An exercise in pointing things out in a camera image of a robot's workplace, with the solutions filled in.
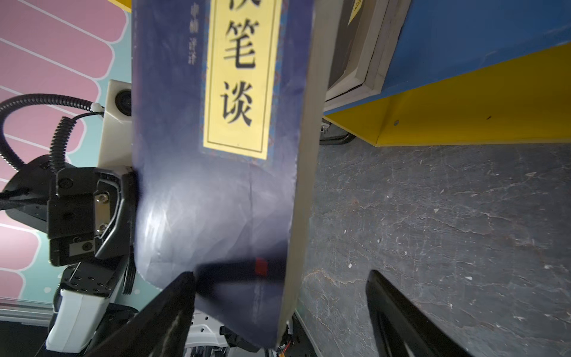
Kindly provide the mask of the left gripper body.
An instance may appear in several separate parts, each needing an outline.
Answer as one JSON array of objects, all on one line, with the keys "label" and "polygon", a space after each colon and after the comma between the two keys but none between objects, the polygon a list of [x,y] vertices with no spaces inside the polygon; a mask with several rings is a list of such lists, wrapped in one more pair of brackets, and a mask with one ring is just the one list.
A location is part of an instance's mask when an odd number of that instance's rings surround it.
[{"label": "left gripper body", "polygon": [[134,240],[137,203],[137,178],[130,167],[69,167],[59,171],[47,206],[52,266],[128,255]]}]

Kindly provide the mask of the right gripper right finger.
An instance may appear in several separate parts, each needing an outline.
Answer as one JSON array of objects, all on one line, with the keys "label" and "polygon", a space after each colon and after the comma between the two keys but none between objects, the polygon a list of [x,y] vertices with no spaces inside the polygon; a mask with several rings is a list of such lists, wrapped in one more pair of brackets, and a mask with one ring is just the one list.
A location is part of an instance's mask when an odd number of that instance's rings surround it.
[{"label": "right gripper right finger", "polygon": [[376,270],[366,284],[367,307],[380,356],[470,356]]}]

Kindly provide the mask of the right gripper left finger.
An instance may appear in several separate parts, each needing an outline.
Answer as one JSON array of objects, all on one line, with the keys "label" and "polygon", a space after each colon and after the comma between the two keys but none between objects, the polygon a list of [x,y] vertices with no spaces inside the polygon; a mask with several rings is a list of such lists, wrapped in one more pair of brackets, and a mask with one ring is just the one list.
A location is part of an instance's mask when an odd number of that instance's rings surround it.
[{"label": "right gripper left finger", "polygon": [[89,356],[183,356],[196,297],[196,278],[180,274],[129,323]]}]

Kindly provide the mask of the dark blue Mengxi label book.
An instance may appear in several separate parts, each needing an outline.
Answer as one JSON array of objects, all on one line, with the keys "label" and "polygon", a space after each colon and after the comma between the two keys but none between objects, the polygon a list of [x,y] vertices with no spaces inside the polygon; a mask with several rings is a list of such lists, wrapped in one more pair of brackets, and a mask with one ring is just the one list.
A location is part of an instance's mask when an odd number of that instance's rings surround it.
[{"label": "dark blue Mengxi label book", "polygon": [[134,1],[135,264],[261,348],[297,306],[342,1]]}]

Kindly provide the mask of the dark blue Sunzi label book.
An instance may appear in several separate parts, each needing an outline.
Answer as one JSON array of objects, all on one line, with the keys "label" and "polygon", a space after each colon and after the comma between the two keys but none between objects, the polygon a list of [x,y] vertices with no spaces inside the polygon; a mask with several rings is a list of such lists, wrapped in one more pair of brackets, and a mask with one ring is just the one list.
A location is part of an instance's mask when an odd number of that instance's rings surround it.
[{"label": "dark blue Sunzi label book", "polygon": [[327,98],[364,83],[389,1],[344,1]]}]

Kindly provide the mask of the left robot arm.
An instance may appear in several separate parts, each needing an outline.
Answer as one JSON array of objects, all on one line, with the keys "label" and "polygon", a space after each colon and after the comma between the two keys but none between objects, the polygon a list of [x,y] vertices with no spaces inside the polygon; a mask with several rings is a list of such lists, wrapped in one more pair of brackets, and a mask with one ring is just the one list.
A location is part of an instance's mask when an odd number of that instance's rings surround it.
[{"label": "left robot arm", "polygon": [[53,315],[40,356],[86,356],[136,314],[116,303],[135,280],[133,236],[137,179],[130,167],[75,167],[65,154],[78,121],[91,116],[131,116],[131,92],[122,89],[106,107],[55,94],[18,95],[1,103],[1,119],[25,107],[53,105],[80,110],[63,117],[48,154],[24,162],[6,140],[1,157],[15,175],[1,192],[1,209],[44,232],[49,260],[63,267]]}]

